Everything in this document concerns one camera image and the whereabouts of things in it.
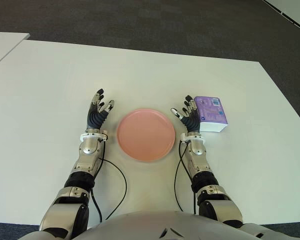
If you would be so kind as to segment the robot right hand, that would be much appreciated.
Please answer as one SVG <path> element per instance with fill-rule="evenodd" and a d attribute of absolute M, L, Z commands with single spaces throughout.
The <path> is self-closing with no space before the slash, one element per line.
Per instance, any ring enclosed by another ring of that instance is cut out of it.
<path fill-rule="evenodd" d="M 190 95 L 187 95 L 183 103 L 184 107 L 182 108 L 182 112 L 176 108 L 171 108 L 170 111 L 182 122 L 188 133 L 199 133 L 200 116 L 194 99 Z"/>

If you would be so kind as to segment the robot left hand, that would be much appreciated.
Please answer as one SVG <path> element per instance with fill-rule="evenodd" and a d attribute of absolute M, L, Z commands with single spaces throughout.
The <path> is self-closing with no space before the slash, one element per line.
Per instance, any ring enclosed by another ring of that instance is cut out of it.
<path fill-rule="evenodd" d="M 105 105 L 105 103 L 102 101 L 103 98 L 104 90 L 101 88 L 94 94 L 91 100 L 87 114 L 86 132 L 92 130 L 99 131 L 107 119 L 110 111 L 114 108 L 114 100 L 110 100 Z"/>

